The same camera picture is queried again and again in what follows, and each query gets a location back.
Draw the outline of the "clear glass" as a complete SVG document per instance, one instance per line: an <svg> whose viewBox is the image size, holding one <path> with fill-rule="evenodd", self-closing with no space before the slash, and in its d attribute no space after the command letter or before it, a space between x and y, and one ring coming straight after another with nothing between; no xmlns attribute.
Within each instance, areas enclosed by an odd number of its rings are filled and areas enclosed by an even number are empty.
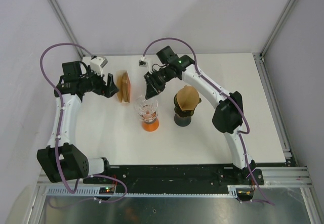
<svg viewBox="0 0 324 224"><path fill-rule="evenodd" d="M156 99L146 99L145 96L138 97L134 102L134 109L141 121L152 124L158 116L158 101Z"/></svg>

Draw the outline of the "green glass coffee dripper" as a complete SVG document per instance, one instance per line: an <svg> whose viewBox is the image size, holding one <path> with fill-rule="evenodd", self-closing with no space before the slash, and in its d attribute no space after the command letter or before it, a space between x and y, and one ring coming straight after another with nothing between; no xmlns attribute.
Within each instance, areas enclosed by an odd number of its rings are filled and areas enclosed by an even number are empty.
<svg viewBox="0 0 324 224"><path fill-rule="evenodd" d="M180 117L193 116L198 104L201 103L201 98L189 97L178 101L177 95L174 96L174 112Z"/></svg>

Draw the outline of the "brown paper coffee filter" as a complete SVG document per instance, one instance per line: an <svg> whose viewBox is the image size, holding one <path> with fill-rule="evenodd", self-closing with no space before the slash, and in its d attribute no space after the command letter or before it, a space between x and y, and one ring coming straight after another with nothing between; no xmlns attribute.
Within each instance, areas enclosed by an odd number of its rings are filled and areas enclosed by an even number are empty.
<svg viewBox="0 0 324 224"><path fill-rule="evenodd" d="M176 100L182 111L189 111L197 107L200 97L196 88L186 85L177 92Z"/></svg>

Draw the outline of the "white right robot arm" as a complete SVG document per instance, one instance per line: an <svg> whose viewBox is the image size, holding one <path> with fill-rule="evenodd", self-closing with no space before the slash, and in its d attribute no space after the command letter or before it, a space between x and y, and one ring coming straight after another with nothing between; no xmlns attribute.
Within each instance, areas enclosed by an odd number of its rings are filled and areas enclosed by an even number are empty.
<svg viewBox="0 0 324 224"><path fill-rule="evenodd" d="M232 164L234 166L234 180L239 184L258 185L258 175L255 173L255 162L248 154L243 135L250 130L242 130L247 123L244 116L242 96L239 92L230 93L210 77L198 66L197 57L183 55L179 57L170 46L161 49L157 56L162 66L155 70L145 56L139 60L139 66L145 66L148 72L144 75L146 82L146 99L151 99L165 89L166 83L174 78L184 81L202 94L215 109L212 124L224 134L229 146Z"/></svg>

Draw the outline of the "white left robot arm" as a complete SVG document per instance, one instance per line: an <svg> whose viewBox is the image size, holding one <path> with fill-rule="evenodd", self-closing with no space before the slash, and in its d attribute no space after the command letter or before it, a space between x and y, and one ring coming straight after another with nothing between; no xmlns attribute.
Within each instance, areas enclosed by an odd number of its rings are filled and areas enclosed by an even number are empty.
<svg viewBox="0 0 324 224"><path fill-rule="evenodd" d="M52 183L94 175L100 183L111 180L112 171L105 157L88 158L76 147L76 122L85 93L111 98L119 90L113 75L104 75L107 59L94 56L89 65L82 61L63 63L63 75L54 90L56 115L47 146L37 152L37 160Z"/></svg>

